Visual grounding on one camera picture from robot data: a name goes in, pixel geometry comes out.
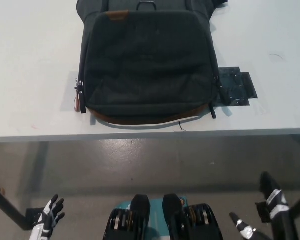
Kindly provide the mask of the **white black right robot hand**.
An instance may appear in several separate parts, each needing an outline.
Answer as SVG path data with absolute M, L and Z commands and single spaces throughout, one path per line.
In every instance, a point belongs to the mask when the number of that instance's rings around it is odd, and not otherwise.
M 265 198 L 265 201 L 261 205 L 268 212 L 273 238 L 275 240 L 298 240 L 297 228 L 285 194 L 276 180 L 266 171 L 260 176 L 260 191 Z M 242 239 L 270 239 L 266 234 L 244 222 L 234 212 L 231 212 L 229 216 Z

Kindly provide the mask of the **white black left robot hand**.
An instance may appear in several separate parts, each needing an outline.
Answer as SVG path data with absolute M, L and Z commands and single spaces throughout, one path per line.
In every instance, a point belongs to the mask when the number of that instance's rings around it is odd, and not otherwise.
M 56 194 L 47 203 L 34 225 L 29 240 L 50 240 L 55 227 L 65 217 L 64 199 Z

